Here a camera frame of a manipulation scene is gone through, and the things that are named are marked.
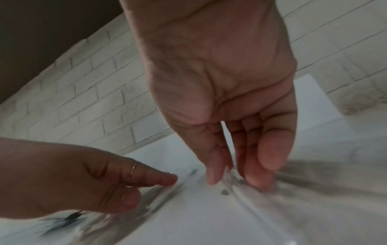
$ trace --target hand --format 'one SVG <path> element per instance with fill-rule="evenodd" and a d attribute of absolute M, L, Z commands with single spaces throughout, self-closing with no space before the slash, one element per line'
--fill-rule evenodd
<path fill-rule="evenodd" d="M 177 181 L 141 163 L 128 180 L 134 163 L 89 147 L 0 138 L 0 217 L 36 218 L 69 209 L 125 212 L 139 203 L 136 187 Z"/>
<path fill-rule="evenodd" d="M 121 0 L 161 112 L 217 183 L 264 187 L 292 149 L 296 60 L 274 0 Z"/>

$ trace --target skin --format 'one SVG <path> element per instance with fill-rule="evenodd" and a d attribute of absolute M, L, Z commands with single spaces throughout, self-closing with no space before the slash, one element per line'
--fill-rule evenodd
<path fill-rule="evenodd" d="M 264 188 L 293 146 L 296 61 L 274 0 L 121 0 L 150 90 L 170 126 L 216 184 L 232 167 Z M 138 187 L 177 177 L 88 147 L 0 138 L 0 217 L 60 210 L 120 213 Z"/>
<path fill-rule="evenodd" d="M 150 90 L 216 184 L 232 167 L 266 187 L 297 126 L 297 63 L 274 0 L 121 0 Z"/>

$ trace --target ring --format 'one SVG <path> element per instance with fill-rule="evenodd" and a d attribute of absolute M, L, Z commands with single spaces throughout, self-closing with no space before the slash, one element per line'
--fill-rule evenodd
<path fill-rule="evenodd" d="M 129 174 L 129 177 L 128 177 L 128 181 L 132 178 L 132 175 L 133 175 L 134 169 L 137 166 L 137 163 L 138 163 L 138 161 L 134 160 L 134 164 L 133 164 L 132 170 L 130 171 L 130 174 Z"/>

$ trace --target white brick wall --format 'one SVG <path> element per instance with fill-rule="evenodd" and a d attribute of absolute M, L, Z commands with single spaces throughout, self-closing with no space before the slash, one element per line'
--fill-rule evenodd
<path fill-rule="evenodd" d="M 277 0 L 298 59 L 346 114 L 387 103 L 386 0 Z M 0 136 L 118 154 L 173 131 L 148 91 L 123 15 L 0 105 Z"/>

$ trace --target dark brown surface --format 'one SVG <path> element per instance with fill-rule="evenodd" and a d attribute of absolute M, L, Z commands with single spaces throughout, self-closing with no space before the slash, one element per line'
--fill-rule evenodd
<path fill-rule="evenodd" d="M 0 102 L 120 13 L 118 0 L 1 0 Z"/>

